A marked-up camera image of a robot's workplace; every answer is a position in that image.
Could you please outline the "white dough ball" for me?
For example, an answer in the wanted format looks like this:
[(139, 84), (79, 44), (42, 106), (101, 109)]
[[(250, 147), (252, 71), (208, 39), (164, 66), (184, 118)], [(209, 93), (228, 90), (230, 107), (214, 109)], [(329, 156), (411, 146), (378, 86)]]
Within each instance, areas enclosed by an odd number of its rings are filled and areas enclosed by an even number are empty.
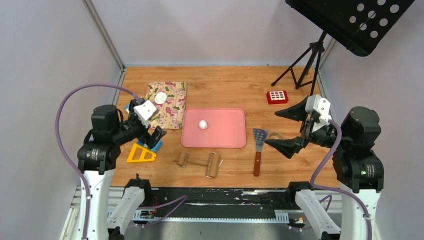
[(207, 123), (205, 120), (200, 120), (200, 121), (198, 122), (198, 127), (199, 127), (201, 130), (206, 130), (206, 129), (208, 128), (208, 123)]

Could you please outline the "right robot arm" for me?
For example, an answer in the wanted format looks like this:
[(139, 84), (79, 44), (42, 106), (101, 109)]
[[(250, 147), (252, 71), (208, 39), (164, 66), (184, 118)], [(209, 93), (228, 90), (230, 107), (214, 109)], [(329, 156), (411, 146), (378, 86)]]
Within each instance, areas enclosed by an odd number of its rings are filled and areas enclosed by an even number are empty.
[[(367, 107), (353, 107), (342, 124), (330, 115), (330, 102), (320, 95), (275, 112), (278, 117), (301, 122), (300, 136), (267, 139), (265, 143), (286, 158), (308, 144), (329, 151), (309, 181), (292, 181), (286, 204), (300, 208), (318, 240), (371, 240), (375, 214), (384, 187), (384, 166), (373, 151), (381, 133), (378, 114)], [(318, 190), (341, 194), (341, 225), (333, 222), (317, 198)]]

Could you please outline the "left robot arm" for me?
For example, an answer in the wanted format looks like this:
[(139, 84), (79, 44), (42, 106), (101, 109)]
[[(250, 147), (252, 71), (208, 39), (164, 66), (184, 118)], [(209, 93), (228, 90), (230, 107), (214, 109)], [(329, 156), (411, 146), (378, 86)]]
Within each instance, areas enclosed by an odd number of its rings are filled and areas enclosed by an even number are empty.
[(77, 152), (78, 169), (82, 172), (80, 204), (84, 217), (79, 221), (77, 235), (84, 240), (123, 240), (127, 225), (139, 206), (153, 201), (150, 182), (139, 177), (131, 179), (124, 189), (117, 210), (107, 217), (108, 198), (121, 146), (137, 139), (141, 145), (154, 148), (166, 131), (156, 127), (149, 133), (150, 119), (158, 113), (149, 100), (133, 99), (126, 120), (115, 105), (96, 107), (91, 115), (91, 130)]

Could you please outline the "wooden double-ended roller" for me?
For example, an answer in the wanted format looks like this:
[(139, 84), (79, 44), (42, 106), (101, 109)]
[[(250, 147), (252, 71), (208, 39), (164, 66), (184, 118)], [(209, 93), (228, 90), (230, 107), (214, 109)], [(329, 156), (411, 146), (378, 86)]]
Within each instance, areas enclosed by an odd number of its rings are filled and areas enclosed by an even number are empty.
[(217, 152), (211, 152), (206, 160), (192, 158), (189, 152), (181, 152), (176, 160), (176, 164), (182, 168), (186, 168), (190, 164), (205, 167), (205, 177), (211, 179), (218, 176), (221, 162), (221, 155)]

